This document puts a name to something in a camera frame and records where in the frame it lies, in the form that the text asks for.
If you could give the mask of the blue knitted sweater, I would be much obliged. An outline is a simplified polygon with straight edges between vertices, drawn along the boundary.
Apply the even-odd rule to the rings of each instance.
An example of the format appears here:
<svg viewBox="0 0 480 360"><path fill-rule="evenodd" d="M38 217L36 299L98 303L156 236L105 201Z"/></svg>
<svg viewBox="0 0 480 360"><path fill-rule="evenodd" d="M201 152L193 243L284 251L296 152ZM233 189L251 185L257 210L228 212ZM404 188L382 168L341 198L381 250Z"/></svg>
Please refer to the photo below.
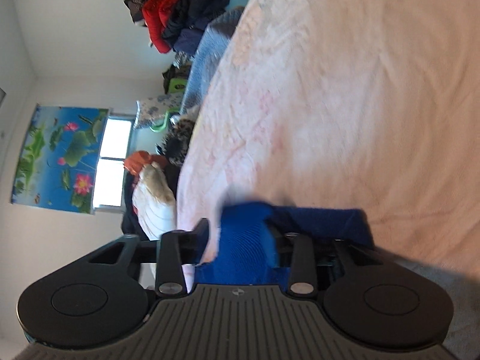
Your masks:
<svg viewBox="0 0 480 360"><path fill-rule="evenodd" d="M220 215L217 255L194 269L195 284L277 285L287 290L288 267L279 254L269 225L280 233L299 233L313 241L345 240L373 249L374 239L360 209L320 209L241 202L225 205Z"/></svg>

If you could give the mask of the black garment beside bed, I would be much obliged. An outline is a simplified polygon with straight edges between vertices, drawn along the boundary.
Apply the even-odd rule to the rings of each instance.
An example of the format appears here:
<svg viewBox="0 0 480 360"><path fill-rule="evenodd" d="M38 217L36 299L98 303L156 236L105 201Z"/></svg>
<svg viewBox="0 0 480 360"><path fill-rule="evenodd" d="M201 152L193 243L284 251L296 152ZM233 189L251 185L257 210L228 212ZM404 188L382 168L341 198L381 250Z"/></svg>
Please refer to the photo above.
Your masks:
<svg viewBox="0 0 480 360"><path fill-rule="evenodd" d="M122 217L122 223L120 228L122 233L125 235L136 235L139 236L141 241L147 241L148 237L143 232L143 229L138 222L137 214L134 211L133 205L133 193L134 193L134 181L135 176L126 173L124 178L124 191L123 191L123 200L124 200L124 214Z"/></svg>

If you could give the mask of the leopard print fuzzy garment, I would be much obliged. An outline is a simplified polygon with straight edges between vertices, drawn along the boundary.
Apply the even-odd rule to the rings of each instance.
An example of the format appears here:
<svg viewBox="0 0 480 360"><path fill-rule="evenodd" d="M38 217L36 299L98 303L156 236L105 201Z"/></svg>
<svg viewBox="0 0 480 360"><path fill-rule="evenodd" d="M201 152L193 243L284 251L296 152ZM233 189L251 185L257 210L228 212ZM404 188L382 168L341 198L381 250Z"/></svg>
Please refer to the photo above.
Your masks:
<svg viewBox="0 0 480 360"><path fill-rule="evenodd" d="M191 142L195 122L179 119L156 146L158 155L163 155L172 165L182 167Z"/></svg>

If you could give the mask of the bright window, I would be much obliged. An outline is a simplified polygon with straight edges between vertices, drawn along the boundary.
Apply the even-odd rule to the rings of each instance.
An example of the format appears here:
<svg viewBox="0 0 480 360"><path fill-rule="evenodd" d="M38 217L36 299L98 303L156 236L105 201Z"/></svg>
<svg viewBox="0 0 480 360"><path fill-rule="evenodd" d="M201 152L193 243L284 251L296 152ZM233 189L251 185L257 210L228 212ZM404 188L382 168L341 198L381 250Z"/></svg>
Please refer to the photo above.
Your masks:
<svg viewBox="0 0 480 360"><path fill-rule="evenodd" d="M111 116L107 119L99 151L94 184L93 208L120 209L122 207L125 168L133 120Z"/></svg>

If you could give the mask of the green black bag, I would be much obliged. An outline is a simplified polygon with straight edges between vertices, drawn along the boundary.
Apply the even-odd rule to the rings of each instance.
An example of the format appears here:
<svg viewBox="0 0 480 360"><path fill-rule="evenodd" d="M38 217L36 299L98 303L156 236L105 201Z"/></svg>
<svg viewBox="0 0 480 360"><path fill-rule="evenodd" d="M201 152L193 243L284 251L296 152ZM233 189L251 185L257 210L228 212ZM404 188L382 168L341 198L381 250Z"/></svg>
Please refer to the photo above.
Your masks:
<svg viewBox="0 0 480 360"><path fill-rule="evenodd" d="M172 64L165 72L162 73L164 93L183 93L185 91L190 73L191 66L189 64L182 67L176 67Z"/></svg>

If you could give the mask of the floral blue white pillow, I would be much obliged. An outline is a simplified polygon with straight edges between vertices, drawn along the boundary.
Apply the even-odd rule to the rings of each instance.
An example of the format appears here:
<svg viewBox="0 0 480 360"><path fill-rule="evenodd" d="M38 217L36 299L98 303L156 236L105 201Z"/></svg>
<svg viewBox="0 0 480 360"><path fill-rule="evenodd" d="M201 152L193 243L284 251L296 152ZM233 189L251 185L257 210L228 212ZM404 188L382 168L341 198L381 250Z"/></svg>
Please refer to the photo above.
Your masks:
<svg viewBox="0 0 480 360"><path fill-rule="evenodd" d="M174 93L137 100L137 113L133 128L149 128L151 125L156 124L169 108L177 107L180 109L182 99L182 93Z"/></svg>

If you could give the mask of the dark navy clothes pile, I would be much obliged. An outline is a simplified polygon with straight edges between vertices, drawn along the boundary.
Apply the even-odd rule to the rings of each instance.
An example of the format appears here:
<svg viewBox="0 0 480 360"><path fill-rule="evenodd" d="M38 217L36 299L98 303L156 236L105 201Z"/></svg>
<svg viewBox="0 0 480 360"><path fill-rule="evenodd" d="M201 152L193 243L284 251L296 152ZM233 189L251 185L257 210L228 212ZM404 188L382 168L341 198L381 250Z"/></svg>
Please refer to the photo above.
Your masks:
<svg viewBox="0 0 480 360"><path fill-rule="evenodd" d="M208 24L229 4L230 0L178 0L161 39L175 52L194 56Z"/></svg>

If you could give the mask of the lotus flower wall poster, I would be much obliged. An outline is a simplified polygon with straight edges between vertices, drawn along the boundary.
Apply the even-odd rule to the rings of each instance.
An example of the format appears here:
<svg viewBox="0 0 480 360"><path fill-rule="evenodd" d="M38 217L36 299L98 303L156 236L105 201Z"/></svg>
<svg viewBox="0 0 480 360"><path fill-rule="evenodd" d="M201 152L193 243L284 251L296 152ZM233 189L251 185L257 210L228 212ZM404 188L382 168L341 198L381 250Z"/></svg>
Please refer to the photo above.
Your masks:
<svg viewBox="0 0 480 360"><path fill-rule="evenodd" d="M36 105L10 202L91 214L107 108Z"/></svg>

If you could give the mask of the green plastic hanger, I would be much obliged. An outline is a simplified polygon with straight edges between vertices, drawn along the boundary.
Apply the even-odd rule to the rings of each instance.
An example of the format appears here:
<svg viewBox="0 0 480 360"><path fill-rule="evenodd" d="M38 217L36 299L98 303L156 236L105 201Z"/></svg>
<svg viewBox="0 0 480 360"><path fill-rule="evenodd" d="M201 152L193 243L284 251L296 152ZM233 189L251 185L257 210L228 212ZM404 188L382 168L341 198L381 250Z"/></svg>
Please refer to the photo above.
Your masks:
<svg viewBox="0 0 480 360"><path fill-rule="evenodd" d="M180 109L177 107L169 108L164 116L156 123L150 126L153 133L161 133L171 125L171 118L180 115Z"/></svg>

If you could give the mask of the light blue towel blanket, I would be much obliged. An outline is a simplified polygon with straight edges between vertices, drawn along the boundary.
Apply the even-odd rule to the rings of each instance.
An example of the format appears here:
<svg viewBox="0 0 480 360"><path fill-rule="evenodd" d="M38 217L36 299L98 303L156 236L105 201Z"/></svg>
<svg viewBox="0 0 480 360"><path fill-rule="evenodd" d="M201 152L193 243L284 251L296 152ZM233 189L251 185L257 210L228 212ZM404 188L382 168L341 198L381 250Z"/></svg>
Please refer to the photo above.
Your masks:
<svg viewBox="0 0 480 360"><path fill-rule="evenodd" d="M182 116L187 115L192 108L198 110L202 106L243 11L244 7L233 8L208 24L193 58L180 108Z"/></svg>

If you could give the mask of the white quilted jacket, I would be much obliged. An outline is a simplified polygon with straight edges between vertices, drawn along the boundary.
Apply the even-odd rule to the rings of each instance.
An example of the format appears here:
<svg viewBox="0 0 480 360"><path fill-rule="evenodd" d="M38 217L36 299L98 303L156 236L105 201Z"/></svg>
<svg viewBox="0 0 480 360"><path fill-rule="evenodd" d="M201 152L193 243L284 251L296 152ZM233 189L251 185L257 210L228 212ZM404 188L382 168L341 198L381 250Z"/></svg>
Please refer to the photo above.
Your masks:
<svg viewBox="0 0 480 360"><path fill-rule="evenodd" d="M159 240L176 228L176 198L159 164L143 167L133 191L133 206L148 240Z"/></svg>

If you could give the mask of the pink bed blanket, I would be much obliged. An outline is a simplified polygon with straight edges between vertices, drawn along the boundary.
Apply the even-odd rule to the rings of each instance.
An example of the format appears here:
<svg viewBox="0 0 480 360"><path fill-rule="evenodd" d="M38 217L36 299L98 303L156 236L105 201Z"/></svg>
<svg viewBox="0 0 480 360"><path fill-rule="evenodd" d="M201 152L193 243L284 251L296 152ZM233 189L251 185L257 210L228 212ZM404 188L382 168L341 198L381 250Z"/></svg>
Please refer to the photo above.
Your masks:
<svg viewBox="0 0 480 360"><path fill-rule="evenodd" d="M374 241L479 277L479 0L249 0L203 100L177 224L228 192L359 207Z"/></svg>

